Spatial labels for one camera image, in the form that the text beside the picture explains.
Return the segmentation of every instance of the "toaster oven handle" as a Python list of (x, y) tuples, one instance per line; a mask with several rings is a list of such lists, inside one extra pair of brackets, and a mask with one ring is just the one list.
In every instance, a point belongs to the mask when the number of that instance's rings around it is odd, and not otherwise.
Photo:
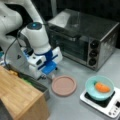
[(72, 33), (70, 34), (67, 30), (63, 29), (63, 28), (59, 28), (59, 27), (50, 27), (49, 29), (52, 34), (54, 35), (58, 35), (60, 37), (63, 37), (67, 40), (73, 41), (75, 42), (76, 40), (78, 40), (78, 38), (80, 38), (81, 36), (77, 33)]

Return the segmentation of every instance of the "orange fruit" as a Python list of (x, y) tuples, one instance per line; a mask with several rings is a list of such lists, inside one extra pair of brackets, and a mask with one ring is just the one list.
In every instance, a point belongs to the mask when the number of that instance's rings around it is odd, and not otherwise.
[(101, 82), (97, 82), (95, 84), (95, 88), (99, 91), (99, 92), (102, 92), (102, 93), (107, 93), (110, 91), (110, 88), (107, 86), (107, 85), (104, 85), (103, 83)]

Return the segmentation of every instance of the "toaster oven window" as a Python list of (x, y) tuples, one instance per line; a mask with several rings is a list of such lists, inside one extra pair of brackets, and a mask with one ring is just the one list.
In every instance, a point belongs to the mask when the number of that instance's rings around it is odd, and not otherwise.
[(60, 36), (54, 36), (50, 43), (53, 48), (59, 46), (63, 53), (65, 52), (78, 59), (87, 61), (88, 40), (86, 39), (79, 38), (76, 41), (70, 41)]

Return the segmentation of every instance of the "toaster oven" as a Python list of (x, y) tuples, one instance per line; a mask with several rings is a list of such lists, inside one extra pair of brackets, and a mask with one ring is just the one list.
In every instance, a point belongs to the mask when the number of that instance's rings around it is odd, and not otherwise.
[(119, 23), (65, 9), (48, 21), (50, 44), (63, 55), (98, 70), (115, 50)]

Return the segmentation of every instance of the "wooden board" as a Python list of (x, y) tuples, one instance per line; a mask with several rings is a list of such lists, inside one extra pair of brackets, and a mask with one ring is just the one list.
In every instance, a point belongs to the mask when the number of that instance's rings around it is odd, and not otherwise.
[(0, 66), (0, 98), (14, 120), (47, 120), (42, 92)]

